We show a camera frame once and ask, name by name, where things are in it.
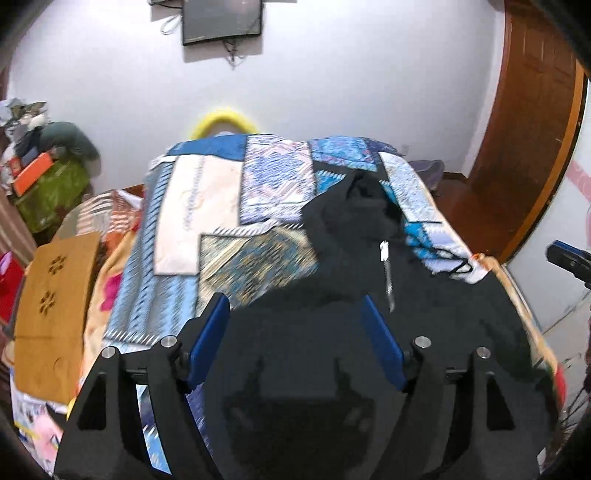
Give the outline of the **black zip hoodie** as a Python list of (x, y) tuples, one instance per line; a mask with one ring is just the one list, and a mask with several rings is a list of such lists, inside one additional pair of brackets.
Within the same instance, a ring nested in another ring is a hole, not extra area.
[(369, 172), (349, 174), (303, 216), (317, 269), (233, 311), (204, 385), (224, 478), (374, 479), (406, 395), (387, 380), (363, 327), (365, 296), (402, 347), (426, 336), (460, 369), (484, 346), (532, 384), (528, 422), (541, 452), (557, 416), (552, 382), (534, 367), (495, 275), (468, 284), (428, 270), (406, 243), (401, 209)]

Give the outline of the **wooden laptop tray table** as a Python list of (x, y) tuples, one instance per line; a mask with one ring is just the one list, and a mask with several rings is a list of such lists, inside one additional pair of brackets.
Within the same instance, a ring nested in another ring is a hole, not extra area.
[(21, 392), (60, 404), (75, 396), (99, 245), (94, 232), (36, 250), (14, 329), (14, 382)]

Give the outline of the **wooden door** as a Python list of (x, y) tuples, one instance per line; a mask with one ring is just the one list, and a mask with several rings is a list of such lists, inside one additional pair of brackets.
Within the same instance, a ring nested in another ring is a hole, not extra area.
[(575, 52), (531, 1), (507, 1), (499, 83), (468, 178), (493, 222), (479, 251), (500, 262), (526, 241), (555, 192), (584, 110)]

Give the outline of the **striped folded cloth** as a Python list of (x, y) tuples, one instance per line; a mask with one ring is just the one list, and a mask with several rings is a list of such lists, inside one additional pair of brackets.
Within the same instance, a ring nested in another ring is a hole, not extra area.
[(125, 190), (110, 190), (81, 203), (76, 234), (126, 233), (137, 227), (143, 199)]

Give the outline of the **blue patchwork bed quilt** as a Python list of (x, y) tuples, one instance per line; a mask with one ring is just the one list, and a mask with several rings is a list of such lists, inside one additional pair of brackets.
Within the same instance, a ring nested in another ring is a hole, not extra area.
[(233, 134), (178, 143), (145, 178), (139, 233), (123, 269), (104, 343), (124, 351), (176, 334), (213, 288), (233, 307), (317, 268), (301, 210), (353, 170), (374, 173), (403, 212), (415, 256), (433, 273), (474, 284), (487, 269), (437, 209), (393, 146), (366, 137), (294, 141)]

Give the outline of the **orange box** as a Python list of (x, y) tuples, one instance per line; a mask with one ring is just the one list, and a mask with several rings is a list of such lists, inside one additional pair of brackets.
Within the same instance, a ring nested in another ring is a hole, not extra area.
[(18, 197), (23, 196), (52, 165), (53, 160), (49, 153), (43, 152), (40, 154), (16, 177), (13, 182), (14, 193)]

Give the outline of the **dark green plush pillow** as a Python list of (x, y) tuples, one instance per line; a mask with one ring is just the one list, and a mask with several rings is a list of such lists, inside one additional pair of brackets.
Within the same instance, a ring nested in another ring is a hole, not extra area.
[(39, 136), (39, 149), (58, 149), (82, 161), (93, 161), (100, 157), (99, 151), (84, 132), (71, 122), (51, 122)]

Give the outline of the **small wall monitor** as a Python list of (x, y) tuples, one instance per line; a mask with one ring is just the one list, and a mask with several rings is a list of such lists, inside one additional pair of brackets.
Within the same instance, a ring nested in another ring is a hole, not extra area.
[(262, 0), (184, 0), (182, 45), (262, 34)]

